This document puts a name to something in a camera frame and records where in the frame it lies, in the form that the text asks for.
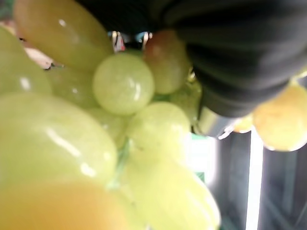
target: grape bunch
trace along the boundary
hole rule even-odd
[[[15,0],[43,71],[0,27],[1,230],[213,230],[217,204],[187,167],[201,87],[173,31],[114,53],[73,0]]]

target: yellow grape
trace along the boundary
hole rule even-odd
[[[26,55],[0,52],[0,95],[9,92],[51,94],[45,72]]]
[[[131,115],[149,103],[154,81],[140,58],[118,53],[99,65],[93,89],[101,107],[113,114]]]
[[[2,26],[0,26],[0,52],[12,52],[26,56],[25,50],[18,38]]]
[[[170,102],[185,112],[192,125],[197,121],[200,101],[201,85],[198,82],[187,83],[183,88],[170,95]]]
[[[236,133],[247,133],[253,127],[253,114],[249,114],[239,119],[234,126],[234,132]]]
[[[173,93],[183,86],[188,77],[191,64],[185,45],[174,31],[154,34],[146,44],[144,59],[153,72],[156,93]]]
[[[74,0],[15,0],[13,15],[27,41],[66,66],[93,72],[113,53],[104,27]]]
[[[56,97],[0,98],[0,188],[49,180],[106,184],[117,164],[114,142],[98,122]]]
[[[216,230],[220,213],[203,182],[182,165],[129,162],[125,173],[136,206],[155,230]]]
[[[80,182],[37,183],[0,191],[1,230],[130,229],[111,192]]]
[[[121,148],[125,142],[129,118],[111,114],[103,108],[91,108],[88,109],[87,112],[108,132],[116,143],[117,148]]]
[[[254,126],[265,146],[292,151],[307,142],[307,91],[290,84],[277,97],[253,112]]]
[[[59,67],[47,71],[47,75],[56,96],[81,108],[99,107],[92,90],[93,75],[91,73]]]
[[[168,102],[156,102],[139,111],[129,122],[130,157],[145,164],[165,158],[185,160],[190,122],[184,112]]]

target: dark cloth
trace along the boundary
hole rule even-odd
[[[205,105],[220,115],[250,113],[307,63],[306,0],[79,2],[108,30],[175,29],[204,86]]]

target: green grape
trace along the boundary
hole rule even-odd
[[[187,83],[180,90],[170,95],[170,102],[179,106],[195,124],[201,101],[201,85],[198,82]]]
[[[220,213],[210,191],[174,161],[151,166],[129,162],[125,174],[142,215],[155,230],[216,230]]]
[[[169,102],[169,94],[155,94],[152,98],[152,102]]]
[[[129,224],[128,230],[145,230],[146,224],[140,217],[136,206],[129,201],[122,192],[112,191],[112,194],[118,199],[124,210],[127,222]]]
[[[138,49],[126,49],[125,51],[122,51],[125,54],[132,54],[135,55],[137,57],[143,58],[143,51],[142,50],[138,50]]]
[[[140,164],[165,158],[184,161],[190,140],[190,122],[174,104],[156,102],[129,122],[130,157]]]
[[[45,72],[32,60],[17,53],[0,53],[0,95],[9,92],[51,94]]]
[[[174,31],[154,34],[146,44],[144,59],[153,72],[156,93],[173,93],[183,86],[188,77],[191,64],[185,45]]]
[[[64,67],[52,68],[47,71],[47,75],[56,96],[81,108],[99,107],[92,90],[92,74]]]
[[[101,107],[113,114],[131,115],[149,103],[154,81],[140,58],[118,53],[100,64],[93,88]]]
[[[18,38],[2,26],[0,26],[0,52],[12,52],[26,56],[25,50]]]
[[[128,117],[110,114],[103,108],[92,108],[87,112],[97,119],[120,149],[125,142]]]
[[[116,147],[91,116],[66,101],[36,93],[0,98],[0,187],[31,181],[109,182]]]
[[[55,61],[93,72],[113,53],[104,27],[73,0],[15,0],[14,20],[25,39]]]

